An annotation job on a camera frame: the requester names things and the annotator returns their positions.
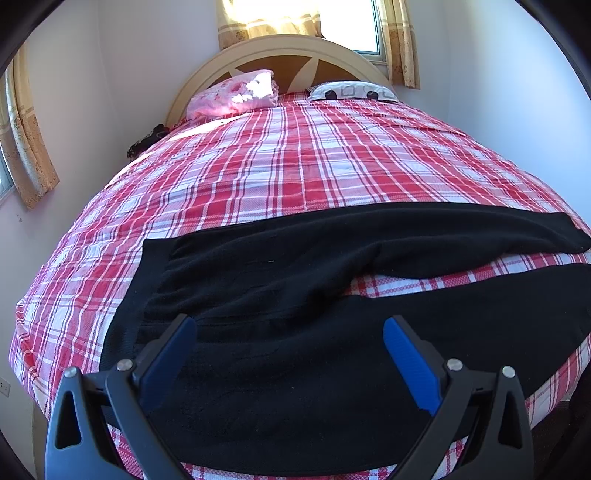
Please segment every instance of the patterned pillow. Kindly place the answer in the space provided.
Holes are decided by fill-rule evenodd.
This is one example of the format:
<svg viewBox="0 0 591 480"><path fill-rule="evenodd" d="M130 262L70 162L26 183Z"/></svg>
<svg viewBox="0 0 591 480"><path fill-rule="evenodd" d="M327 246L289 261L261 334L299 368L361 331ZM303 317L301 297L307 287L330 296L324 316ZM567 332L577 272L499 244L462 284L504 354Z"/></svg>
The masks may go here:
<svg viewBox="0 0 591 480"><path fill-rule="evenodd" d="M356 98L362 100L380 100L398 102L396 94L388 87L369 82L329 82L318 85L312 90L308 100L338 100Z"/></svg>
<svg viewBox="0 0 591 480"><path fill-rule="evenodd" d="M255 70L224 80L196 93L187 107L187 120L210 122L223 116L277 106L278 89L272 70Z"/></svg>

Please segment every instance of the silver bolt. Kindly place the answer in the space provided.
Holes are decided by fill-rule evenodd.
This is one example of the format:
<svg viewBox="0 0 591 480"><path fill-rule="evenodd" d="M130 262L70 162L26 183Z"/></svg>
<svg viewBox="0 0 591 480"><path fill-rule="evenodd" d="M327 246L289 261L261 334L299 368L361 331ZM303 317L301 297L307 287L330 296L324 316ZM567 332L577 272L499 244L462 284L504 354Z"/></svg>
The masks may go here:
<svg viewBox="0 0 591 480"><path fill-rule="evenodd" d="M507 378L513 378L515 376L515 369L507 365L506 367L503 367L503 375L505 375Z"/></svg>
<svg viewBox="0 0 591 480"><path fill-rule="evenodd" d="M76 376L78 369L76 367L68 367L64 370L64 377L73 378Z"/></svg>
<svg viewBox="0 0 591 480"><path fill-rule="evenodd" d="M452 372L459 372L462 368L464 368L464 364L461 360L458 360L457 358L450 358L447 361L447 367Z"/></svg>
<svg viewBox="0 0 591 480"><path fill-rule="evenodd" d="M134 363L129 358L124 358L117 362L117 370L120 372L127 372L127 370L131 370L131 367L133 366Z"/></svg>

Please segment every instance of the gold patterned curtain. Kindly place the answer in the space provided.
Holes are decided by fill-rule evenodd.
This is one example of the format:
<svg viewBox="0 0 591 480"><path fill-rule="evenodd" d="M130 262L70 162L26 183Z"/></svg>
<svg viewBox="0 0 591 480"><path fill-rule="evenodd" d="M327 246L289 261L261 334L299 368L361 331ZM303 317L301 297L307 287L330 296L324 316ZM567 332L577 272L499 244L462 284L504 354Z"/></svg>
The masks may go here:
<svg viewBox="0 0 591 480"><path fill-rule="evenodd" d="M407 0L376 0L393 85L419 89L417 42L408 13Z"/></svg>
<svg viewBox="0 0 591 480"><path fill-rule="evenodd" d="M1 77L0 148L22 201L32 209L60 179L47 154L33 109L26 45Z"/></svg>
<svg viewBox="0 0 591 480"><path fill-rule="evenodd" d="M292 33L321 37L318 0L216 0L220 49L242 40Z"/></svg>

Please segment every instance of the bedsheet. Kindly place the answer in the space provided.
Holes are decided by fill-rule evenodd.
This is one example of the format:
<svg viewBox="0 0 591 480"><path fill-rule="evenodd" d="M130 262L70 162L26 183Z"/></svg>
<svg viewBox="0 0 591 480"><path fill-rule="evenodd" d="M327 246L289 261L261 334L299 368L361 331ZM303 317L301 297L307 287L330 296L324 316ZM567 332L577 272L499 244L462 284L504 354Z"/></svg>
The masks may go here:
<svg viewBox="0 0 591 480"><path fill-rule="evenodd" d="M375 202L465 202L566 212L550 187L470 136L403 103L310 102L287 95L276 108L203 125L186 122L125 167L84 208L16 309L9 361L49 418L63 371L97 371L109 322L141 258L145 238L273 216ZM446 288L549 265L591 263L579 255L503 257L476 270L409 280L366 275L349 293L380 297ZM535 426L572 389L591 358L587 338L526 400ZM141 477L121 433L112 437ZM449 473L455 442L437 472ZM204 480L252 475L186 466ZM394 467L326 478L383 480Z"/></svg>

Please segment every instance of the bed frame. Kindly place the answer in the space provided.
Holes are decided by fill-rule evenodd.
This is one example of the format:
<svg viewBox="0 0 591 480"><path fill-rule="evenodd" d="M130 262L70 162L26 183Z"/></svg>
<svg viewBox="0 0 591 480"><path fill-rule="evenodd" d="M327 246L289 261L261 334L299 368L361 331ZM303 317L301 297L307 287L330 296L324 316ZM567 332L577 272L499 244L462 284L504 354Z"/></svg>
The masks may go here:
<svg viewBox="0 0 591 480"><path fill-rule="evenodd" d="M166 125L178 123L195 93L258 69L275 72L279 93L300 92L332 80L390 85L382 72L346 47L306 35L268 35L237 43L202 65L178 93Z"/></svg>

